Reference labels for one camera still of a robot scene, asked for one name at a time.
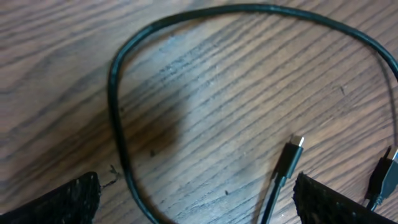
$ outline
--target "wooden surface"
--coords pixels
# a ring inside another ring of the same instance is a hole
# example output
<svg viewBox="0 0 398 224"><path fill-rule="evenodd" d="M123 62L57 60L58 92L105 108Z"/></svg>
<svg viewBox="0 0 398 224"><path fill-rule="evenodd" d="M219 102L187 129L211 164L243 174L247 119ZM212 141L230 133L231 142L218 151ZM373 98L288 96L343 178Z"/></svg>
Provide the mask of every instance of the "wooden surface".
<svg viewBox="0 0 398 224"><path fill-rule="evenodd" d="M117 180L103 189L95 223L147 223L118 174L109 61L151 21L238 2L253 1L1 1L0 212L92 170L101 185ZM343 21L398 57L397 1L275 2ZM141 189L178 223L252 223L292 133L306 137L294 177L303 171L362 202L394 142L375 53L293 18L233 14L156 33L126 66L120 93ZM273 223L300 222L293 184L282 189ZM395 192L376 211L398 221L397 207Z"/></svg>

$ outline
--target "curved cable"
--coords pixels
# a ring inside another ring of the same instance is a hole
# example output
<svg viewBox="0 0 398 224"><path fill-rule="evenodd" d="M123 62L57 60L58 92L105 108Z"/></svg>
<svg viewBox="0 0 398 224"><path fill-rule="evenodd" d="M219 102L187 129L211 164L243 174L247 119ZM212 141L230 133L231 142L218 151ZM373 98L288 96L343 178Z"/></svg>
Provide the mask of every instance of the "curved cable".
<svg viewBox="0 0 398 224"><path fill-rule="evenodd" d="M188 21L191 19L198 19L201 17L217 16L220 14L234 13L234 12L266 12L270 14L280 14L283 16L291 16L299 19L316 22L318 24L338 30L344 34L350 35L365 44L370 45L376 50L379 55L387 62L391 68L395 78L398 81L398 63L395 58L377 41L362 33L361 31L347 26L343 23L334 21L325 16L313 12L307 12L300 9L294 9L284 6L276 6L270 4L235 4L227 6L211 7L207 9L199 9L195 11L183 12L173 16L165 17L155 21L148 26L145 26L134 36L132 36L117 52L113 58L108 77L108 107L110 122L114 131L114 138L120 156L121 166L126 178L127 186L129 187L133 199L136 201L138 207L142 210L145 216L152 223L165 223L148 208L147 204L142 201L142 197L138 191L136 181L131 169L129 155L127 152L126 139L123 133L123 127L119 115L118 103L118 87L119 87L119 74L126 55L132 51L142 40L154 32L161 30L165 27L177 24L179 22Z"/></svg>

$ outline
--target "cable connector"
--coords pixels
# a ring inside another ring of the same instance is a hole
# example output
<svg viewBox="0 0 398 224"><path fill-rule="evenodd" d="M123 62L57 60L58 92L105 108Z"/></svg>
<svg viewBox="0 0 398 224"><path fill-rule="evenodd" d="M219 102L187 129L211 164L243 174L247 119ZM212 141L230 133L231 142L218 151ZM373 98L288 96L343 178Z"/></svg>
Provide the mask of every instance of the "cable connector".
<svg viewBox="0 0 398 224"><path fill-rule="evenodd" d="M388 148L384 157L379 159L370 179L365 199L369 200L366 208L374 210L388 198L398 184L398 147Z"/></svg>
<svg viewBox="0 0 398 224"><path fill-rule="evenodd" d="M303 152L303 143L304 137L293 136L290 142L285 144L271 179L276 177L276 179L279 180L283 177L285 177L284 179L292 177L293 171Z"/></svg>

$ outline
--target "dark blurry object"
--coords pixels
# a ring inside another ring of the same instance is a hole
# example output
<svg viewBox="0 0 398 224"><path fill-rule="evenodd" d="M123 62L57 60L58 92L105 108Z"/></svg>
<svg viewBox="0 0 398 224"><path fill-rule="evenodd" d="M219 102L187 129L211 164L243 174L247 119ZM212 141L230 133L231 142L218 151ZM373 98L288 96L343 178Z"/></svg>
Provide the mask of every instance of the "dark blurry object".
<svg viewBox="0 0 398 224"><path fill-rule="evenodd" d="M2 224L90 224L100 203L100 183L95 172L35 199L0 217Z"/></svg>
<svg viewBox="0 0 398 224"><path fill-rule="evenodd" d="M293 200L303 224L395 224L302 173Z"/></svg>

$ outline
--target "wooden table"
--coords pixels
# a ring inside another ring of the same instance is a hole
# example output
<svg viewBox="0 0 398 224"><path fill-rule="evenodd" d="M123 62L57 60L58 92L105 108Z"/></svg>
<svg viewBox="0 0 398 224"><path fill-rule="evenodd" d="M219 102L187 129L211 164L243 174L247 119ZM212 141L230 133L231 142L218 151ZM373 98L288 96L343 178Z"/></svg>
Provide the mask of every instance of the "wooden table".
<svg viewBox="0 0 398 224"><path fill-rule="evenodd" d="M106 78L121 44L158 18L256 1L2 1L1 212L90 170L95 223L147 223L109 127ZM343 21L398 57L396 1L274 1ZM125 68L121 113L141 190L178 223L252 223L282 146L295 170L362 202L394 143L383 63L357 40L267 14L199 19L156 33ZM387 72L396 96L398 84ZM299 223L294 179L273 223ZM376 209L398 221L398 191Z"/></svg>

